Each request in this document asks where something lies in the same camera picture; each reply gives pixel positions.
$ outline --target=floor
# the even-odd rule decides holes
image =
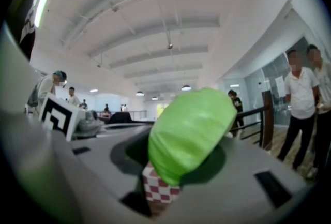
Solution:
[[[251,133],[254,133],[256,131],[259,131],[260,127],[259,126],[253,126],[253,127],[248,127],[246,128],[243,133],[241,134],[241,138],[244,136],[247,136]],[[287,132],[287,128],[282,128],[282,127],[275,127],[274,128],[274,137],[273,137],[273,144],[272,144],[272,149],[271,149],[271,155],[273,157],[277,157],[277,155],[279,154],[283,143],[285,141],[285,137],[286,137],[286,132]],[[255,142],[257,140],[259,140],[260,135],[255,135],[252,136],[249,139],[246,139],[250,142]],[[313,139],[310,140],[310,144],[309,147],[307,149],[306,155],[305,155],[305,159],[303,161],[303,163],[301,164],[301,166],[299,166],[297,173],[300,174],[303,178],[307,177],[308,172],[310,171],[312,165],[313,165],[313,161],[314,161],[314,154],[312,153],[312,143],[313,143]],[[294,161],[294,158],[298,152],[300,148],[300,135],[298,135],[289,151],[289,153],[287,154],[284,163],[286,165],[288,165],[290,168],[292,167],[292,163]]]

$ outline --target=red and white checkered box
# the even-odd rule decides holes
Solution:
[[[180,192],[180,188],[169,186],[155,172],[149,162],[143,170],[144,188],[147,201],[154,203],[171,204]]]

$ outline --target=white shirt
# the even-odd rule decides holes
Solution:
[[[81,104],[76,95],[70,96],[68,103],[73,106],[79,106]]]
[[[47,93],[51,93],[55,95],[55,85],[53,75],[47,75],[39,80],[38,84],[38,106],[36,107],[36,116],[39,116],[43,101],[47,95]]]
[[[315,75],[320,83],[321,103],[326,107],[331,107],[331,64],[323,61],[321,70],[315,69]],[[319,114],[325,114],[327,112],[319,109]]]
[[[291,95],[292,116],[307,119],[315,113],[315,99],[312,88],[319,85],[311,69],[303,67],[300,77],[290,72],[285,78],[285,92]]]

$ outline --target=ceiling light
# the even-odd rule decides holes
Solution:
[[[183,88],[182,88],[182,91],[184,91],[184,92],[187,92],[187,91],[190,91],[190,90],[192,90],[192,88],[189,85],[184,85]]]
[[[136,95],[137,95],[137,96],[144,96],[145,94],[144,94],[142,91],[138,91],[138,92],[136,93]]]
[[[39,0],[38,8],[36,11],[36,17],[35,17],[35,26],[37,28],[39,28],[39,26],[40,26],[40,20],[41,20],[41,16],[42,16],[43,10],[45,8],[46,2],[47,2],[47,0]]]

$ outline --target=ceiling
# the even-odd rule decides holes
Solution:
[[[97,61],[150,97],[178,93],[185,84],[196,87],[232,5],[233,0],[49,0],[37,41]]]

